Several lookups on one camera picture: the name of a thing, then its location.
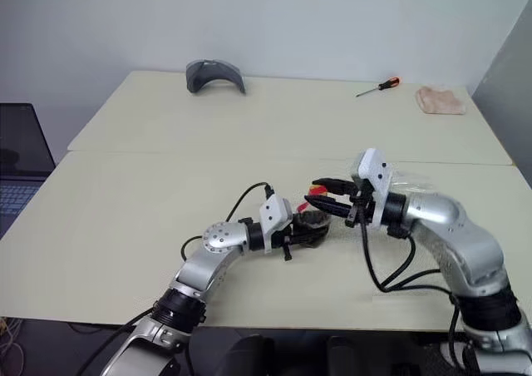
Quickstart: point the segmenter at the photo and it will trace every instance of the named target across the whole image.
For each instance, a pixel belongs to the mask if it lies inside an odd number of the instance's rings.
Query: table
[[[389,161],[509,165],[465,88],[464,116],[423,113],[421,85],[355,98],[371,83],[246,77],[186,90],[185,74],[132,72],[69,145],[71,151],[168,152],[224,158],[353,158],[368,147]]]
[[[309,182],[348,176],[351,161],[260,158],[204,161],[173,153],[66,155],[0,242],[0,314],[121,324],[151,306],[181,265],[182,242],[222,220],[240,193],[266,180],[296,205]],[[513,166],[397,163],[415,181],[461,201],[505,252],[520,304],[532,319],[532,190]],[[236,218],[258,216],[247,198]],[[318,249],[254,253],[227,274],[207,324],[253,328],[446,330],[451,306],[437,292],[381,294],[363,262],[359,230],[336,221]],[[377,272],[407,244],[371,236]],[[420,247],[411,272],[433,267]],[[430,281],[438,281],[433,275]]]

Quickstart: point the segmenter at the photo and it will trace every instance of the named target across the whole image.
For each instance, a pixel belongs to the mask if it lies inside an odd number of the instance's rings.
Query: beige cloth
[[[452,91],[422,87],[416,92],[419,107],[426,114],[464,114],[466,109]]]

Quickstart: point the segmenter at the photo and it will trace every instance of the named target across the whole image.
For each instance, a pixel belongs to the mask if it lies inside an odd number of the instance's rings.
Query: screwdriver
[[[358,93],[355,97],[359,97],[359,96],[365,95],[366,93],[373,92],[376,90],[383,91],[384,89],[390,89],[391,87],[396,87],[397,85],[399,85],[399,82],[401,82],[401,80],[398,77],[390,78],[386,82],[379,83],[378,87],[370,89],[369,91]]]

